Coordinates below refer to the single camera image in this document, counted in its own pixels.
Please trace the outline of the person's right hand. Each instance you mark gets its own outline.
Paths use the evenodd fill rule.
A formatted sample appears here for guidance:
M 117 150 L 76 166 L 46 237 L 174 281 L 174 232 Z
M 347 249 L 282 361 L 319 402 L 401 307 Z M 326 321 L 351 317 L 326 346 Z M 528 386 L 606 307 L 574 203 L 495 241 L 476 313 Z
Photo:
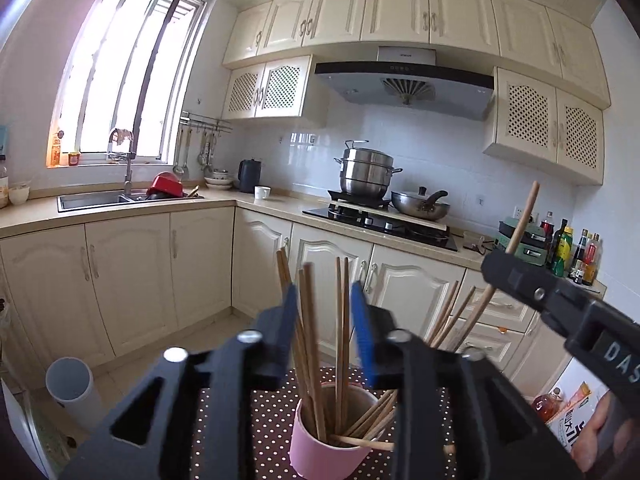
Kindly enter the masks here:
M 599 400 L 596 410 L 575 442 L 570 456 L 590 479 L 602 479 L 618 469 L 618 478 L 639 475 L 639 422 L 622 420 L 625 412 L 611 391 Z

